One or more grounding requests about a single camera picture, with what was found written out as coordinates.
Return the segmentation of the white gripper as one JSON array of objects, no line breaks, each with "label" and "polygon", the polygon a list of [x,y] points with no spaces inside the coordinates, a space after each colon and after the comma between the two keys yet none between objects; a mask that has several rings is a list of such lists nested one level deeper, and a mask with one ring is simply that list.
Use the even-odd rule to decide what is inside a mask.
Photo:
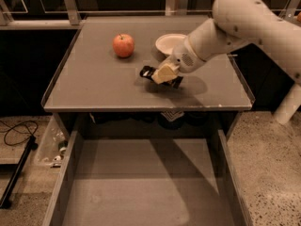
[{"label": "white gripper", "polygon": [[161,66],[151,76],[156,84],[171,81],[178,73],[191,73],[207,62],[196,52],[196,48],[186,36],[172,48],[170,55],[161,62]]}]

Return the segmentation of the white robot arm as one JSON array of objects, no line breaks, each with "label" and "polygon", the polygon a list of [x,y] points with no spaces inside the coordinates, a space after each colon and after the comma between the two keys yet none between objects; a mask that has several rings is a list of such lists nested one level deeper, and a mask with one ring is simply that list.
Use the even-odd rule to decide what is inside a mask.
[{"label": "white robot arm", "polygon": [[173,48],[151,79],[171,81],[250,43],[301,84],[301,27],[280,19],[262,0],[214,0],[212,17]]}]

